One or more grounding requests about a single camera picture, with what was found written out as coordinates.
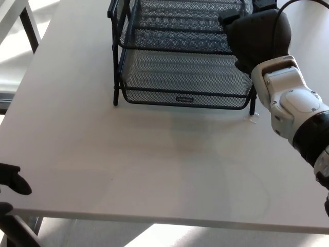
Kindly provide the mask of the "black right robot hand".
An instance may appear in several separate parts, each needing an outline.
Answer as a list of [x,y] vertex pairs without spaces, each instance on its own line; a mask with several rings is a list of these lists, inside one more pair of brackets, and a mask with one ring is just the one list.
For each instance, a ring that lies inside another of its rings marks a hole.
[[285,13],[276,20],[276,1],[253,1],[252,14],[242,15],[236,9],[220,11],[218,21],[227,43],[236,57],[235,66],[250,75],[260,63],[286,56],[292,31]]

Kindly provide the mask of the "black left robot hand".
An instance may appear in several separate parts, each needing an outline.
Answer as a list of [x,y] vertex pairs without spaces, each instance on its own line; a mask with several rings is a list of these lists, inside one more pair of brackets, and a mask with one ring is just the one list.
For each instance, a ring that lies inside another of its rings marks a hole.
[[20,195],[32,194],[29,183],[19,174],[21,168],[15,165],[1,163],[1,185],[5,185]]

